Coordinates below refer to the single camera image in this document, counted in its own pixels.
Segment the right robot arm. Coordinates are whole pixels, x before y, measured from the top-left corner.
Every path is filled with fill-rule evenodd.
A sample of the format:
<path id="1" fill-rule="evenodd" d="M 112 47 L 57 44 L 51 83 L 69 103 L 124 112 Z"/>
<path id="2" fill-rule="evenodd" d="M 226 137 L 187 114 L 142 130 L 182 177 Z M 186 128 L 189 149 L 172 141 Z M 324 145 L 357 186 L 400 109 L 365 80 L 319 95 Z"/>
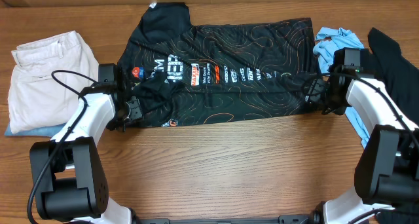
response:
<path id="1" fill-rule="evenodd" d="M 354 186 L 320 203 L 308 223 L 362 223 L 379 213 L 401 214 L 400 206 L 418 202 L 418 125 L 390 98 L 384 82 L 361 66 L 361 53 L 336 51 L 328 72 L 302 85 L 307 102 L 321 105 L 324 115 L 354 108 L 369 134 Z"/>

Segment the black printed cycling jersey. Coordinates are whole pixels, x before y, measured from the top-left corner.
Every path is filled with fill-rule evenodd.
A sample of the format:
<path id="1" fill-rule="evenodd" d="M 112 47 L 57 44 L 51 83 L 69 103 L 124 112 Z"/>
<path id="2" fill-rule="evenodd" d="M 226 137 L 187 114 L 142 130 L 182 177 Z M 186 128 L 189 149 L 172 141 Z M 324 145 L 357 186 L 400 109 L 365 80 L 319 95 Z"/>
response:
<path id="1" fill-rule="evenodd" d="M 310 113 L 302 93 L 319 74 L 310 18 L 191 23 L 184 3 L 155 3 L 118 61 L 138 127 L 191 126 Z"/>

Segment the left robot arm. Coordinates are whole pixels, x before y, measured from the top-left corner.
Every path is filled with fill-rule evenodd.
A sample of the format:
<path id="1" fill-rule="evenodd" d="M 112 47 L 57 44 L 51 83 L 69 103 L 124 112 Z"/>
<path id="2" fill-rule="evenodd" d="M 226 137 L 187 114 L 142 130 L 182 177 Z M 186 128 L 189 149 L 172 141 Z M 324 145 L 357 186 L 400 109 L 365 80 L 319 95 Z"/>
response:
<path id="1" fill-rule="evenodd" d="M 101 64 L 98 79 L 78 91 L 76 112 L 50 140 L 29 152 L 33 187 L 27 218 L 62 223 L 139 223 L 135 211 L 109 196 L 97 145 L 103 131 L 125 129 L 143 118 L 139 100 L 129 96 L 121 67 Z"/>

